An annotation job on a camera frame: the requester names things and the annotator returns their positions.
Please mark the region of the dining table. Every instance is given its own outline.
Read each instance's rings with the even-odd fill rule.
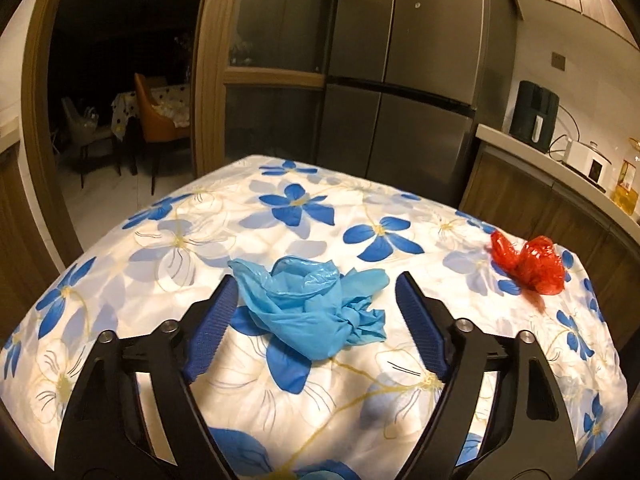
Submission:
[[[151,96],[156,104],[152,105],[159,114],[170,118],[177,128],[189,126],[191,123],[191,86],[186,84],[168,85],[151,88]],[[111,131],[113,135],[126,145],[129,153],[130,170],[137,174],[136,147],[133,139],[127,134],[129,119],[138,118],[138,99],[135,91],[120,92],[111,102]]]
[[[117,107],[132,97],[119,97]],[[396,303],[393,283],[405,271],[454,319],[489,334],[534,334],[583,464],[627,405],[606,319],[575,253],[554,246],[564,289],[540,296],[492,259],[497,228],[366,179],[292,160],[242,158],[124,219],[66,269],[0,352],[0,398],[53,466],[66,405],[98,334],[144,335],[180,319],[231,273],[231,259],[269,270],[293,255],[332,261],[343,274],[383,269],[390,285],[370,307],[384,312],[385,338],[312,361],[258,326],[241,297],[215,358],[190,386],[238,476],[300,478],[324,470],[344,480],[396,477],[444,387],[421,361]],[[505,236],[517,249],[525,243]],[[138,373],[137,380],[154,452],[172,462],[149,376]],[[496,372],[484,374],[458,463],[478,454],[496,381]]]

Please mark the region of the electrical outlet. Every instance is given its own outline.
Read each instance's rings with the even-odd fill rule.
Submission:
[[[558,70],[562,70],[564,72],[564,68],[566,66],[566,58],[562,54],[558,54],[557,52],[552,52],[551,66],[553,68],[557,68]]]

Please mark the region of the refrigerator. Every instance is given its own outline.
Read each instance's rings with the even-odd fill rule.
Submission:
[[[515,43],[513,0],[338,0],[318,164],[458,206]]]

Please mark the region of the power cord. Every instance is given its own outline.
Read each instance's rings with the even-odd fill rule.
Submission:
[[[558,107],[562,108],[562,110],[564,110],[566,112],[566,114],[571,117],[571,120],[574,122],[575,124],[575,131],[578,132],[578,142],[580,141],[580,128],[578,127],[578,123],[575,121],[574,116],[571,115],[571,112],[569,110],[567,110],[565,107],[563,107],[560,103],[558,103]],[[546,154],[548,156],[551,157],[552,160],[556,161],[556,162],[560,162],[561,160],[558,160],[556,158],[552,157],[552,153],[560,153],[560,152],[564,152],[564,150],[551,150],[551,148],[554,146],[554,144],[556,142],[558,142],[558,140],[563,139],[564,137],[568,137],[567,134],[562,134],[560,137],[557,137],[556,140],[554,140],[553,142],[551,142],[551,144],[549,145],[549,149],[547,150]]]

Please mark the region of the blue gripper pad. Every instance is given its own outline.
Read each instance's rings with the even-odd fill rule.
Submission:
[[[231,278],[223,285],[189,342],[189,356],[182,373],[187,384],[207,371],[238,307],[238,283]]]
[[[404,274],[400,274],[396,280],[396,303],[418,349],[422,364],[443,381],[449,373],[449,365],[445,361],[444,339],[422,304],[420,295]]]

